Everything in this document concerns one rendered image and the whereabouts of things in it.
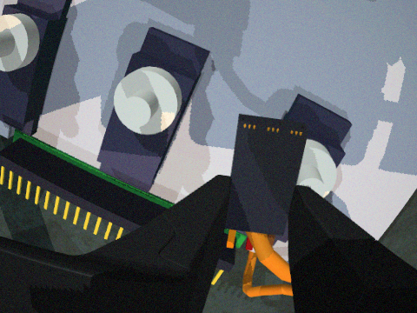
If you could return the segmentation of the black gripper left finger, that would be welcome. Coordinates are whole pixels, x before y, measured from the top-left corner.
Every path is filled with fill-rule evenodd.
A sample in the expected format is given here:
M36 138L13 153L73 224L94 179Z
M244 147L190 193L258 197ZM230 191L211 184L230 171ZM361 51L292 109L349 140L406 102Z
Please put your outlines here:
M232 177L87 254L0 236L0 313L202 313L222 253Z

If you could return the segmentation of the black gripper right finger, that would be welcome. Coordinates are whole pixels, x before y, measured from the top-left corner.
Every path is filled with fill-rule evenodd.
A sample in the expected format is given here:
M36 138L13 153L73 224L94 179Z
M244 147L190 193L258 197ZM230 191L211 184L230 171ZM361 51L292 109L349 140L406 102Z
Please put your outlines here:
M288 212L295 313L417 313L417 269L312 188Z

